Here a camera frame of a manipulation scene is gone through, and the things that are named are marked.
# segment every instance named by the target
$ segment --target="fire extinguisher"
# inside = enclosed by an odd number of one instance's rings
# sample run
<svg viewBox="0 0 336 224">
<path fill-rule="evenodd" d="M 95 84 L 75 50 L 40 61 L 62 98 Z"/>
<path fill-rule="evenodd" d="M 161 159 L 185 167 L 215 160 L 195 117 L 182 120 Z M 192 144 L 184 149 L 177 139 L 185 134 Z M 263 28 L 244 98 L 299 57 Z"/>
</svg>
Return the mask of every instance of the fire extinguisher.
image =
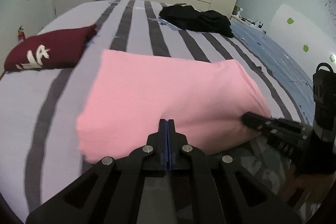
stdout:
<svg viewBox="0 0 336 224">
<path fill-rule="evenodd" d="M 23 42 L 26 40 L 25 32 L 23 31 L 22 25 L 20 26 L 19 30 L 17 31 L 17 38 L 19 40 L 19 43 Z"/>
</svg>

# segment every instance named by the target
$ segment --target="striped bedsheet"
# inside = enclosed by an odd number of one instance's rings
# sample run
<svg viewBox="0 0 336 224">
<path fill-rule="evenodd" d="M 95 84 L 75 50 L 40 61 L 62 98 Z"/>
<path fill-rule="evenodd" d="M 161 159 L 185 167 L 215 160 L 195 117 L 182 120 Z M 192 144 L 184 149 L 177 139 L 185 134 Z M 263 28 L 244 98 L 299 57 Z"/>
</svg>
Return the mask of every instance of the striped bedsheet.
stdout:
<svg viewBox="0 0 336 224">
<path fill-rule="evenodd" d="M 159 18 L 163 6 L 142 0 L 82 4 L 41 32 L 97 24 L 98 34 L 76 68 L 7 73 L 0 81 L 0 192 L 22 221 L 90 168 L 77 149 L 75 125 L 103 49 L 212 63 L 236 59 L 258 84 L 274 117 L 311 121 L 312 98 L 293 91 L 307 81 L 302 90 L 311 92 L 311 80 L 269 38 L 249 33 L 238 22 L 232 23 L 234 38 L 180 30 Z M 256 39 L 263 40 L 258 49 Z M 282 63 L 276 65 L 283 61 L 290 63 L 291 72 L 284 72 Z M 225 153 L 239 157 L 274 193 L 285 180 L 288 162 L 262 137 Z"/>
</svg>

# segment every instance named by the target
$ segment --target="silver rivet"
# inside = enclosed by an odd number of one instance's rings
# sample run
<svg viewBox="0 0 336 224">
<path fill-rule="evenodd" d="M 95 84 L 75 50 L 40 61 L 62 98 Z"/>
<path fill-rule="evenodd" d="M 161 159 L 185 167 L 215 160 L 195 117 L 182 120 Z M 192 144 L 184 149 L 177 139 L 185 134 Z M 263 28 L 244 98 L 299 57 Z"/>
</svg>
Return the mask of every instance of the silver rivet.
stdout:
<svg viewBox="0 0 336 224">
<path fill-rule="evenodd" d="M 113 163 L 113 159 L 111 157 L 105 157 L 101 160 L 101 163 L 104 165 L 110 165 Z"/>
<path fill-rule="evenodd" d="M 190 152 L 190 151 L 192 151 L 192 149 L 193 149 L 193 147 L 191 145 L 188 145 L 188 144 L 182 146 L 182 150 L 184 152 Z"/>
<path fill-rule="evenodd" d="M 233 158 L 229 155 L 225 155 L 222 157 L 222 161 L 225 162 L 226 164 L 230 164 L 233 162 Z"/>
<path fill-rule="evenodd" d="M 143 148 L 142 148 L 142 151 L 145 152 L 145 153 L 150 153 L 153 151 L 153 147 L 151 145 L 145 145 Z"/>
</svg>

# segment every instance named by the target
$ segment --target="black cloth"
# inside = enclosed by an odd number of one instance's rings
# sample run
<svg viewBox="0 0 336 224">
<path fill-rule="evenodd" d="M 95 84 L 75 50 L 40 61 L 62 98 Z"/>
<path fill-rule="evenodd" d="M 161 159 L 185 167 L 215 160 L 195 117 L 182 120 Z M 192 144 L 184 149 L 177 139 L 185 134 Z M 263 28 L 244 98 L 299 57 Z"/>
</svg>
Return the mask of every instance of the black cloth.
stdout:
<svg viewBox="0 0 336 224">
<path fill-rule="evenodd" d="M 190 5 L 173 5 L 164 7 L 160 17 L 182 30 L 214 32 L 233 37 L 229 19 L 213 10 L 199 12 Z"/>
</svg>

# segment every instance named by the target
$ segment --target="pink cloth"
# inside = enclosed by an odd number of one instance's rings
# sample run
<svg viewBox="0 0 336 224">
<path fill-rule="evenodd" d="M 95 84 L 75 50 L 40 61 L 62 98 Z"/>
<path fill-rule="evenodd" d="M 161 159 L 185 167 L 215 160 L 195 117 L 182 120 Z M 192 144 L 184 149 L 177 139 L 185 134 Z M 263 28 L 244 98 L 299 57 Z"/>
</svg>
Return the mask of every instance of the pink cloth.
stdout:
<svg viewBox="0 0 336 224">
<path fill-rule="evenodd" d="M 79 150 L 86 160 L 115 159 L 146 145 L 160 119 L 206 154 L 258 135 L 240 116 L 270 117 L 256 83 L 236 60 L 206 63 L 104 50 L 86 106 L 77 119 Z"/>
</svg>

